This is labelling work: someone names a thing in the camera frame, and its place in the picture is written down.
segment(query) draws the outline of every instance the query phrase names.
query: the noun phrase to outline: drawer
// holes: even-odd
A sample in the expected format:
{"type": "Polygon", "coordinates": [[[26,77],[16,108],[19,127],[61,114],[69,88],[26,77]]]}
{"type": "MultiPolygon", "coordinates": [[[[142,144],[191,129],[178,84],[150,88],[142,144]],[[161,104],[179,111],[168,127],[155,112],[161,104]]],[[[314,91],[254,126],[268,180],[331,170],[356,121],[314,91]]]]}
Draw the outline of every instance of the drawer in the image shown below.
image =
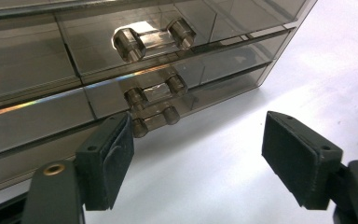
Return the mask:
{"type": "Polygon", "coordinates": [[[187,89],[239,73],[240,71],[269,63],[289,33],[246,44],[247,39],[235,39],[237,48],[211,51],[204,57],[189,57],[181,63],[165,64],[152,69],[127,74],[85,87],[96,117],[103,118],[119,111],[144,110],[150,105],[183,95],[169,79],[179,78],[187,89]]]}
{"type": "Polygon", "coordinates": [[[136,60],[145,60],[182,50],[173,43],[174,34],[167,32],[175,19],[182,18],[194,31],[191,47],[196,47],[296,21],[306,2],[183,1],[155,7],[76,10],[60,13],[58,18],[77,70],[85,76],[129,63],[115,44],[121,29],[131,28],[137,34],[126,38],[139,37],[143,44],[136,44],[136,60]]]}
{"type": "Polygon", "coordinates": [[[83,89],[0,109],[0,153],[91,120],[83,89]]]}
{"type": "MultiPolygon", "coordinates": [[[[162,106],[173,106],[181,117],[187,116],[255,88],[264,69],[264,66],[260,66],[241,71],[222,80],[192,88],[181,97],[150,106],[143,112],[144,117],[140,116],[136,119],[142,119],[146,129],[152,131],[167,124],[166,119],[161,115],[162,106]]],[[[112,82],[101,84],[105,85],[104,88],[112,87],[109,83],[112,82]]],[[[35,169],[47,162],[73,158],[77,148],[98,128],[99,123],[100,121],[55,134],[44,141],[0,154],[0,189],[30,178],[35,169]]]]}
{"type": "Polygon", "coordinates": [[[75,78],[53,16],[0,21],[0,96],[75,78]]]}

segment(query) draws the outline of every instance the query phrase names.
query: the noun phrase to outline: clamp jaw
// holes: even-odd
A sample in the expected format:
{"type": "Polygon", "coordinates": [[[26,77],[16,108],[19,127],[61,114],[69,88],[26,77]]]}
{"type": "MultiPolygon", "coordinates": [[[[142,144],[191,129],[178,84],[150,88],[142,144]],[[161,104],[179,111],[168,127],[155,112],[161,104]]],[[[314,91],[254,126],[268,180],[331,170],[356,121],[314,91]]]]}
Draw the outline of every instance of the clamp jaw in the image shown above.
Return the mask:
{"type": "Polygon", "coordinates": [[[269,111],[262,155],[298,204],[326,210],[336,224],[358,223],[358,161],[341,164],[343,151],[297,119],[269,111]]]}

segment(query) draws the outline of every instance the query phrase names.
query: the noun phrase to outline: white surface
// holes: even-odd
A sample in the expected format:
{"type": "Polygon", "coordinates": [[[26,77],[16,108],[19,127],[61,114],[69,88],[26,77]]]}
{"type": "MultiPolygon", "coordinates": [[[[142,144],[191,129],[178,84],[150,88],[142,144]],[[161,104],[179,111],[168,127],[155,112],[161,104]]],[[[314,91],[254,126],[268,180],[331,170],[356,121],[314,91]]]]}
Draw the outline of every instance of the white surface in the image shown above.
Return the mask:
{"type": "Polygon", "coordinates": [[[333,223],[261,157],[266,112],[289,114],[358,160],[358,1],[320,0],[258,90],[135,141],[115,207],[87,223],[333,223]]]}

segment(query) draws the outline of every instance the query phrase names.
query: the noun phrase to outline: drawer front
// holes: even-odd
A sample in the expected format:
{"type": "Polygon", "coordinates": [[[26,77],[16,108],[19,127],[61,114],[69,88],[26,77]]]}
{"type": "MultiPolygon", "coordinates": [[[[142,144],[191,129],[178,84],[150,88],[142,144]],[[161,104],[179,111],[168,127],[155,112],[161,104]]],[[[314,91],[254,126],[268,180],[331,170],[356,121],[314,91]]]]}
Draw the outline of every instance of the drawer front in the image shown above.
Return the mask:
{"type": "Polygon", "coordinates": [[[196,47],[296,21],[306,2],[185,1],[156,7],[63,12],[58,18],[76,67],[85,76],[127,64],[113,43],[120,29],[130,27],[139,34],[145,44],[144,59],[147,59],[179,51],[172,43],[171,34],[163,32],[176,18],[183,18],[196,33],[192,45],[196,47]]]}
{"type": "Polygon", "coordinates": [[[91,120],[82,89],[0,109],[0,153],[91,120]]]}
{"type": "Polygon", "coordinates": [[[0,21],[0,96],[75,78],[53,16],[0,21]]]}

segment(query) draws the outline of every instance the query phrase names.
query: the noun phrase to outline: plastic drawer organizer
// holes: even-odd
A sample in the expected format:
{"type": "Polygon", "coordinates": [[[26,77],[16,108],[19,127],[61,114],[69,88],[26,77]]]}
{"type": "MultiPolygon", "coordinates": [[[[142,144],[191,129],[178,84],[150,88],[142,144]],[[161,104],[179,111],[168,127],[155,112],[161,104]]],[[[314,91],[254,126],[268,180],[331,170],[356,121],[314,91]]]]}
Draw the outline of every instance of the plastic drawer organizer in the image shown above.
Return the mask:
{"type": "Polygon", "coordinates": [[[0,0],[0,189],[117,112],[143,137],[257,88],[315,1],[0,0]]]}

